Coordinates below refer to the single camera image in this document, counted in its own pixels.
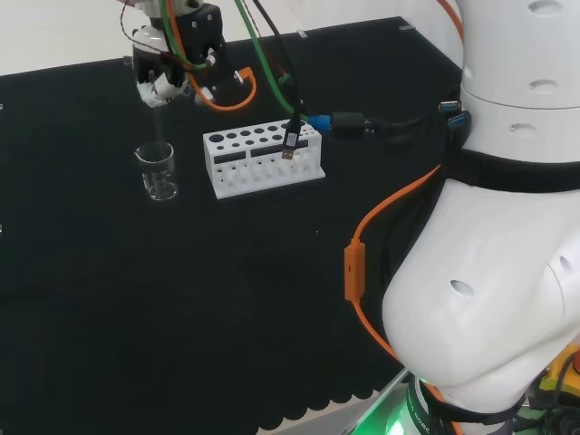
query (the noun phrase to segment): robot end effector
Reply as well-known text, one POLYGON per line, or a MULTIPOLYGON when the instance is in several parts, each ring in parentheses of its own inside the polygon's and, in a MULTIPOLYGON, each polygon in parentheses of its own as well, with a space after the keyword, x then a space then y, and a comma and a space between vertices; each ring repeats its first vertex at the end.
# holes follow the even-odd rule
MULTIPOLYGON (((150 18, 150 25, 133 32, 133 69, 141 99, 158 107, 182 94, 188 85, 189 69, 179 62, 169 48, 169 37, 161 19, 161 0, 120 0, 140 9, 150 18)), ((210 89, 221 83, 243 79, 227 58, 221 12, 203 0, 170 0, 174 2, 175 22, 183 38, 186 59, 195 65, 210 67, 201 80, 201 91, 213 101, 210 89)))

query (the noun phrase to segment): table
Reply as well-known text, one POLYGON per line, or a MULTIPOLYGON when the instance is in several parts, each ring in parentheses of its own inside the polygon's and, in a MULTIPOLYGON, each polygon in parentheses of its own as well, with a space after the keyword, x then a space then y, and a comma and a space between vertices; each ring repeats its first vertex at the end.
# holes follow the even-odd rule
MULTIPOLYGON (((285 36, 311 113, 406 120, 459 70, 400 18, 285 36)), ((271 430, 400 370, 343 300, 364 214, 439 160, 324 140, 325 180, 216 201, 201 135, 285 117, 251 44, 248 111, 168 109, 179 198, 152 204, 133 150, 153 137, 122 60, 0 78, 0 429, 14 434, 271 430)), ((384 228, 369 229, 369 267, 384 228)), ((380 327, 383 289, 364 309, 380 327)))

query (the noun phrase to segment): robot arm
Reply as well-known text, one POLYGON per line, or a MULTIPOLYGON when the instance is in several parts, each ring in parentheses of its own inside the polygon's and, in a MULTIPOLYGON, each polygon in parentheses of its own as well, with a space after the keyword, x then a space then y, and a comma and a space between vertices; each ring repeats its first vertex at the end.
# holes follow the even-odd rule
MULTIPOLYGON (((209 89, 216 89, 226 80, 243 83, 227 58, 219 8, 204 4, 203 0, 172 1, 185 56, 191 63, 211 67, 202 87, 205 96, 213 101, 209 89)), ((175 61, 169 48, 161 20, 161 1, 128 0, 127 5, 140 9, 150 19, 150 25, 135 30, 132 37, 133 69, 140 97, 150 107, 167 104, 187 88, 188 72, 175 61)))
MULTIPOLYGON (((512 178, 536 170, 540 185, 543 171, 578 167, 580 4, 457 3, 461 99, 473 119, 463 149, 502 159, 512 178)), ((479 182, 446 181, 386 292, 383 322, 401 362, 447 403, 491 414, 517 403, 580 332, 580 190, 479 182)), ((462 428, 482 435, 498 426, 462 428)), ((405 431, 418 433, 413 424, 405 431)))

